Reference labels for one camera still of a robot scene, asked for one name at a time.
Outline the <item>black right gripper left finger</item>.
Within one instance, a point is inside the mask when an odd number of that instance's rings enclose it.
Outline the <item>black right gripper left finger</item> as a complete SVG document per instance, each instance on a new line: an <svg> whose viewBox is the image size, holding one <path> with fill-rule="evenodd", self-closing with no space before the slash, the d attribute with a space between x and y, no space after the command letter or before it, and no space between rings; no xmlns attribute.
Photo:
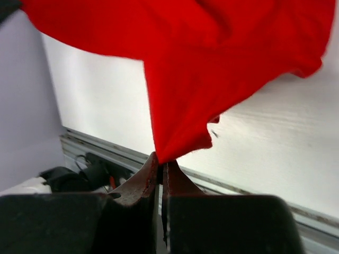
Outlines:
<svg viewBox="0 0 339 254"><path fill-rule="evenodd" d="M1 253L155 253L158 159L113 191L1 197Z"/></svg>

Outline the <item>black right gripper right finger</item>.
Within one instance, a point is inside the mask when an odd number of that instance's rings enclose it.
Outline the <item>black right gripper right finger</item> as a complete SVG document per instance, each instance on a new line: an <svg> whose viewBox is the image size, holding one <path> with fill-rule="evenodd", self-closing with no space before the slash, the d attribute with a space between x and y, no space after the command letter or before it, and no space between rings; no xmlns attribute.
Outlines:
<svg viewBox="0 0 339 254"><path fill-rule="evenodd" d="M206 194L176 161L163 165L162 219L169 253L305 253L281 198Z"/></svg>

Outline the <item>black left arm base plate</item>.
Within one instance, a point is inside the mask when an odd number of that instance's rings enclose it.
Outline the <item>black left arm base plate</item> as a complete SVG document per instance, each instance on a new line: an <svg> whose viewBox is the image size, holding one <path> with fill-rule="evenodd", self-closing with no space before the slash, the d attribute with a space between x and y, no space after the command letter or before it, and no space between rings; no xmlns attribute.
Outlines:
<svg viewBox="0 0 339 254"><path fill-rule="evenodd" d="M92 192L102 187L115 189L132 175L133 171L93 153L78 155L74 163L79 172L66 167L55 167L39 174L53 193Z"/></svg>

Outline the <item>red t shirt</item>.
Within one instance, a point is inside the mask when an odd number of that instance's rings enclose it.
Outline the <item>red t shirt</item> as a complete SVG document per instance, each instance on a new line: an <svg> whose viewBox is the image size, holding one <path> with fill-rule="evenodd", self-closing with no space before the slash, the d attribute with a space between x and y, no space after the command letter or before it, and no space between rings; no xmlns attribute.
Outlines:
<svg viewBox="0 0 339 254"><path fill-rule="evenodd" d="M210 148L207 124L282 74L322 65L334 1L23 1L42 33L144 63L161 163Z"/></svg>

